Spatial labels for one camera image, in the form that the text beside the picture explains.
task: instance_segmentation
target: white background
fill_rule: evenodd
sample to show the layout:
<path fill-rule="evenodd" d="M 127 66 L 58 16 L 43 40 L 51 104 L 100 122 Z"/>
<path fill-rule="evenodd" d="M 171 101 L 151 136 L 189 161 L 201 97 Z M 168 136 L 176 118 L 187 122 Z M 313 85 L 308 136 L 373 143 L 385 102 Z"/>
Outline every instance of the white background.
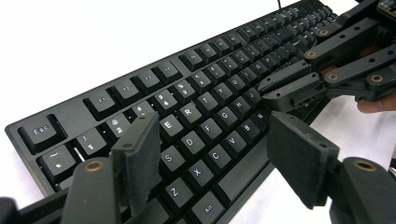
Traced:
<path fill-rule="evenodd" d="M 323 3 L 337 14 L 356 4 Z M 276 0 L 1 1 L 0 127 L 276 9 Z M 394 112 L 363 115 L 352 97 L 340 97 L 312 126 L 342 149 L 340 158 L 361 156 L 388 167 L 395 124 Z M 40 200 L 5 132 L 0 144 L 0 196 L 16 199 L 19 208 Z M 330 220 L 328 207 L 304 208 L 275 171 L 233 222 Z"/>

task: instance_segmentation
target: keyboard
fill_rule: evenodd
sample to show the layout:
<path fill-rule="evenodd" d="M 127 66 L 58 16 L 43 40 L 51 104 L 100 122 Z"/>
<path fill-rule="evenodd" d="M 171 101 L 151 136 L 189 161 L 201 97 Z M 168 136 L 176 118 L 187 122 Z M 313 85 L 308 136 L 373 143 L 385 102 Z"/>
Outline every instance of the keyboard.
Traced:
<path fill-rule="evenodd" d="M 7 134 L 49 196 L 70 186 L 77 164 L 107 157 L 139 115 L 158 111 L 161 181 L 147 209 L 156 216 L 146 216 L 226 222 L 274 168 L 257 85 L 299 62 L 313 31 L 335 17 L 319 1 L 296 3 L 12 123 Z M 310 122 L 323 105 L 292 113 Z"/>

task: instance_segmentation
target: human hand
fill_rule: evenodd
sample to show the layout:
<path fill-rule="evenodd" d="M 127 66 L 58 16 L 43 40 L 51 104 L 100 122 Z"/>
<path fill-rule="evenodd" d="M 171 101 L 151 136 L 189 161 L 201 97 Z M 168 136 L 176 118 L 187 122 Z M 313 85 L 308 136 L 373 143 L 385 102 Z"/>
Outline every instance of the human hand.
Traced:
<path fill-rule="evenodd" d="M 392 110 L 396 111 L 396 94 L 390 95 L 375 102 L 360 100 L 358 102 L 358 109 L 360 112 L 365 114 Z"/>

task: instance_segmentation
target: white table surface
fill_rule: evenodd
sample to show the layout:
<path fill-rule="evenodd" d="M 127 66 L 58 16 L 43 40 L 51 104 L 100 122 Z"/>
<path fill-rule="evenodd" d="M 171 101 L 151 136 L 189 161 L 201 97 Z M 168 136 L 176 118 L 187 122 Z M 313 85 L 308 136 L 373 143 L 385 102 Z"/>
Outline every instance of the white table surface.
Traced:
<path fill-rule="evenodd" d="M 337 14 L 356 5 L 322 2 Z M 276 0 L 1 1 L 0 127 L 276 9 Z M 339 159 L 360 156 L 388 167 L 395 124 L 395 112 L 363 115 L 352 97 L 340 97 L 312 127 L 342 149 Z M 0 197 L 19 208 L 43 197 L 5 132 L 0 179 Z M 329 205 L 306 209 L 274 171 L 233 223 L 330 223 Z"/>

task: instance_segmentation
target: black keyboard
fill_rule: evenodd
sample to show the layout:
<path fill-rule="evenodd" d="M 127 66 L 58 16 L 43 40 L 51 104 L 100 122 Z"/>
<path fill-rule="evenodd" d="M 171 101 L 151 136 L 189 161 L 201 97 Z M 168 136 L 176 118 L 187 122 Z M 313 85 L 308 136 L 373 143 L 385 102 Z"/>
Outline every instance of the black keyboard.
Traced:
<path fill-rule="evenodd" d="M 6 132 L 49 196 L 71 185 L 82 161 L 108 157 L 134 119 L 158 111 L 161 181 L 136 218 L 227 222 L 274 169 L 266 158 L 269 114 L 258 84 L 299 62 L 315 29 L 335 18 L 319 1 L 298 2 L 14 122 Z M 291 113 L 309 123 L 326 103 Z"/>

